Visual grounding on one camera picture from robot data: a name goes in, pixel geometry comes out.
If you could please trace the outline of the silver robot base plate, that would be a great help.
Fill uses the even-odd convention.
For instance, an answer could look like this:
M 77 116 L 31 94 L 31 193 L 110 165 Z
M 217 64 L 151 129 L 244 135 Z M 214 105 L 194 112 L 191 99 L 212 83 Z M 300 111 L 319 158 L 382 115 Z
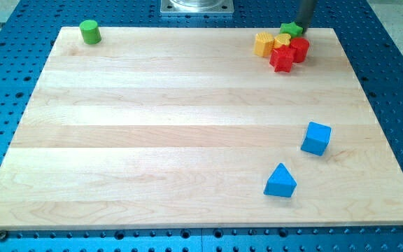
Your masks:
M 160 12 L 166 14 L 232 14 L 233 0 L 161 0 Z

